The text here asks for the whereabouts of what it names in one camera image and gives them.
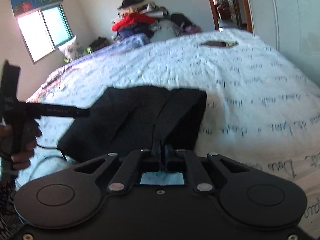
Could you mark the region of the person's left hand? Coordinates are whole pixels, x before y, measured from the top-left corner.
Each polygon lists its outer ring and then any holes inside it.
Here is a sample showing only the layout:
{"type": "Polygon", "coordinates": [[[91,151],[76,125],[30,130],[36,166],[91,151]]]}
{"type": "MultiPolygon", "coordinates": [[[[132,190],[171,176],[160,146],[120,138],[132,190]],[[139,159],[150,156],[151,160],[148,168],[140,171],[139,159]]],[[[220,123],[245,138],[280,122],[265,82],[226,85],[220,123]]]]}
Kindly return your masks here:
{"type": "MultiPolygon", "coordinates": [[[[32,137],[19,147],[20,152],[11,155],[12,168],[14,170],[25,170],[30,166],[30,159],[34,156],[34,149],[37,146],[37,138],[42,136],[42,132],[37,128],[36,132],[31,134],[32,137]]],[[[10,135],[12,135],[11,125],[1,124],[1,141],[10,135]]]]}

